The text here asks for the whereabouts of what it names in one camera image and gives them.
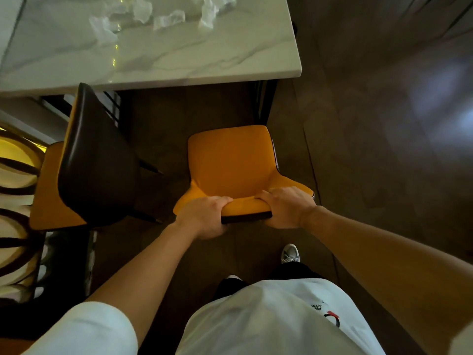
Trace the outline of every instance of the chair backrest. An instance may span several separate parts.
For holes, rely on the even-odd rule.
[[[139,161],[89,85],[79,85],[58,174],[59,195],[91,226],[133,209]]]

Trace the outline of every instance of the table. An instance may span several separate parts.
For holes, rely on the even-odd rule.
[[[152,19],[128,16],[118,42],[99,46],[89,17],[110,1],[26,0],[0,68],[0,96],[74,93],[80,82],[106,91],[301,74],[286,0],[237,0],[207,32],[192,0],[148,0],[153,16],[180,9],[186,22],[154,31]]]

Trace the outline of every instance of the chair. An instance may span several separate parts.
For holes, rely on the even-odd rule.
[[[279,173],[274,145],[263,125],[197,133],[187,143],[191,186],[174,207],[178,215],[189,201],[206,196],[234,200],[222,209],[222,223],[272,217],[269,205],[254,196],[269,188],[296,186],[314,191]]]
[[[134,209],[139,160],[92,88],[79,85],[64,142],[52,144],[41,167],[30,226],[50,231],[106,226],[126,215],[159,222]]]

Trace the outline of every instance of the person's right hand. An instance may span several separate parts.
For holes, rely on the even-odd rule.
[[[290,229],[302,227],[302,220],[316,202],[297,187],[271,188],[261,191],[256,198],[264,200],[271,207],[272,218],[266,224],[273,228]]]

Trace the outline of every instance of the brown tile floor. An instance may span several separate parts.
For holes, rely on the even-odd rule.
[[[317,182],[318,203],[472,262],[473,53],[464,47],[471,35],[435,41],[440,31],[429,19],[447,7],[448,24],[462,5],[432,2],[418,11],[422,4],[410,2],[288,0],[304,71],[278,84],[268,128],[281,172],[312,188]],[[143,172],[139,207],[169,224],[189,183],[187,138],[251,122],[246,84],[134,92],[131,144],[165,173]],[[164,225],[125,219],[104,230],[95,286]],[[187,319],[222,278],[263,279],[288,242],[353,298],[388,355],[423,353],[315,238],[258,222],[191,246],[140,352],[173,353]]]

